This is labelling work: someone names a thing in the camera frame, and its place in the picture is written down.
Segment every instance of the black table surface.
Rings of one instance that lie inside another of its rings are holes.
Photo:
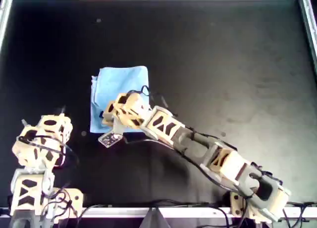
[[[317,199],[317,91],[296,0],[14,0],[0,55],[0,206],[21,119],[63,105],[81,164],[56,171],[55,185],[70,179],[85,205],[219,199],[171,150],[106,149],[89,133],[91,76],[136,65],[181,121],[273,172],[291,200]]]

